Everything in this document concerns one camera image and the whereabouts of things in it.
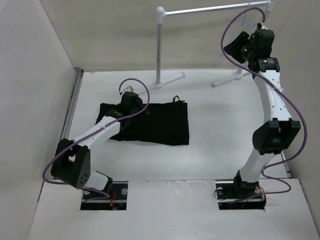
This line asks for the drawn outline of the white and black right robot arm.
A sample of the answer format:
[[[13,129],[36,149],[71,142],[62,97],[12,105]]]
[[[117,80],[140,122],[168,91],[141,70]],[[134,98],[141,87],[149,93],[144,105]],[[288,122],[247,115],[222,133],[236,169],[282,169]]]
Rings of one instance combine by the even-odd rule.
[[[271,57],[274,38],[274,32],[268,29],[256,29],[252,34],[242,31],[223,48],[239,64],[248,63],[264,114],[262,126],[252,135],[253,150],[233,179],[231,190],[236,199],[255,193],[263,168],[290,146],[301,129],[301,123],[292,118],[281,96],[280,64]]]

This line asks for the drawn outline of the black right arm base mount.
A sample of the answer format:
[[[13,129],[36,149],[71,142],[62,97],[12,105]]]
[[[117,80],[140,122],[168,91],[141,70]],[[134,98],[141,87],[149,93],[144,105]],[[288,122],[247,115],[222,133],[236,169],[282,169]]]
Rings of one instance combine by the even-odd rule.
[[[215,183],[214,196],[219,210],[264,210],[266,197],[261,195],[258,182],[248,186],[234,183],[233,180],[220,180]]]

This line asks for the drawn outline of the pale blue clothes hanger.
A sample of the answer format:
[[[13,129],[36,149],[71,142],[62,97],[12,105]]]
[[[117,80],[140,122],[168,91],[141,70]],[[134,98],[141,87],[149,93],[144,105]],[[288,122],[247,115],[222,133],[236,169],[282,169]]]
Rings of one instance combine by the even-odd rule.
[[[263,3],[259,3],[257,4],[258,0],[251,0],[248,3],[245,4],[245,10],[252,8],[252,7],[257,7],[257,8],[261,8],[262,6],[266,6],[265,10],[264,10],[264,16],[265,16],[265,20],[267,20],[268,16],[270,15],[271,11],[273,10],[273,7],[275,5],[275,1],[274,0],[263,0]],[[252,33],[254,28],[257,26],[258,23],[262,22],[263,18],[261,18],[261,20],[259,21],[249,21],[247,20],[247,13],[243,13],[242,14],[242,19],[241,19],[241,23],[238,26],[238,29],[232,34],[232,36],[229,38],[228,43],[230,44],[233,40],[236,39],[236,37],[244,30],[248,29],[249,33]],[[213,67],[214,68],[218,68],[220,66],[220,64],[226,59],[226,57],[224,56],[224,54],[222,53],[214,62]]]

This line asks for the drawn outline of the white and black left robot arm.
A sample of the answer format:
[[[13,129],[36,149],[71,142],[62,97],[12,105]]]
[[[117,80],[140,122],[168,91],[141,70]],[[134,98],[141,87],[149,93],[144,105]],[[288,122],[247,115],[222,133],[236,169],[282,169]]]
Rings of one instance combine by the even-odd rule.
[[[137,93],[125,92],[121,102],[109,110],[91,129],[72,140],[62,139],[57,146],[50,174],[75,189],[95,189],[100,199],[112,195],[110,178],[91,170],[91,153],[131,124],[131,118],[147,112]]]

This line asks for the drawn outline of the black trousers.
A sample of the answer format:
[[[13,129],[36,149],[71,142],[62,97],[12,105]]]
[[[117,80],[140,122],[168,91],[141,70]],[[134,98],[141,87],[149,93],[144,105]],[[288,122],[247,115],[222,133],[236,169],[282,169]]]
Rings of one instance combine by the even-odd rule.
[[[101,103],[98,123],[105,116],[115,117],[115,104]],[[181,100],[150,103],[149,115],[139,114],[121,121],[121,130],[111,137],[116,141],[141,141],[168,146],[188,145],[190,141],[188,104]]]

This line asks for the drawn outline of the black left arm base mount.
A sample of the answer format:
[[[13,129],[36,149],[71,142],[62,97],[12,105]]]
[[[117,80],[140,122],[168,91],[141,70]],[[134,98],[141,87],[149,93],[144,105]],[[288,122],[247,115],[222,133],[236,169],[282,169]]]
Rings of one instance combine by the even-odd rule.
[[[85,190],[82,195],[82,211],[125,211],[127,209],[128,181],[114,181],[106,190],[109,195]]]

